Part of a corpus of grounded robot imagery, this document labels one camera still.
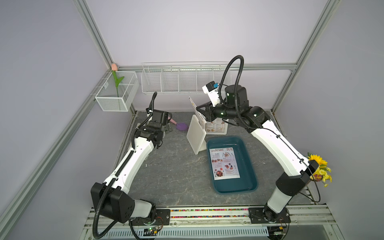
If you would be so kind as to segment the Dim Sum Inn menu sheet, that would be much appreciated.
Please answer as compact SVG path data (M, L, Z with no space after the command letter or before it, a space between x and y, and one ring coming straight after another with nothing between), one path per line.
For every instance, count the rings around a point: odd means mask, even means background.
M201 124L202 127L205 127L207 121L206 121L206 118L203 114L201 114L198 110L197 110L197 105L194 103L194 101L192 100L191 97L189 97L189 100L193 106L193 109L194 109L194 112L195 112L195 115L197 116L198 120L199 120L199 123Z

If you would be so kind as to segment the restaurant special menu sheet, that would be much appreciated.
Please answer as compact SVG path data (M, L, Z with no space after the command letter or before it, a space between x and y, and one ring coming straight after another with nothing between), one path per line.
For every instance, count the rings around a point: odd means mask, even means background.
M240 178L234 148L210 149L209 153L215 181Z

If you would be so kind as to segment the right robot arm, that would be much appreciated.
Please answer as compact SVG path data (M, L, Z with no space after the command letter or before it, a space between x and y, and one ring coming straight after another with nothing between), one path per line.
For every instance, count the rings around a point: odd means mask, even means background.
M203 87L210 101L197 106L196 110L208 122L234 120L235 126L259 140L282 166L284 173L277 179L276 188L262 211L265 221L275 223L288 214L287 204L314 178L319 164L297 151L264 109L249 105L247 90L239 84L243 68L243 56L232 58L220 83L210 82Z

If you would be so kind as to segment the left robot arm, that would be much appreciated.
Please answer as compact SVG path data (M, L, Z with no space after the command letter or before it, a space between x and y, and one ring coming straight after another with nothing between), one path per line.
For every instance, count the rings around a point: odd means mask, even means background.
M134 200L129 196L133 180L144 160L163 144L171 113L155 109L157 92L153 93L147 118L135 128L131 148L113 172L91 188L95 209L93 237L101 239L116 223L131 223L142 219L146 224L156 222L156 205L150 201Z

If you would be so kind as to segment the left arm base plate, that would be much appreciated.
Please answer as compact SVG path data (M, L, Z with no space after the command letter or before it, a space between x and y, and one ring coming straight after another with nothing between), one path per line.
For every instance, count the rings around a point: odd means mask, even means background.
M168 226L171 220L170 209L158 209L150 213L147 218L135 218L131 221L133 226Z

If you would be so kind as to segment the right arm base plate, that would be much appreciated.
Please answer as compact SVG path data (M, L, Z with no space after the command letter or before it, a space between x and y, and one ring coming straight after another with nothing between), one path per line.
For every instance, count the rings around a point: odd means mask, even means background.
M252 224L291 223L290 214L287 208L283 208L283 210L278 214L270 210L269 208L249 208L249 218Z

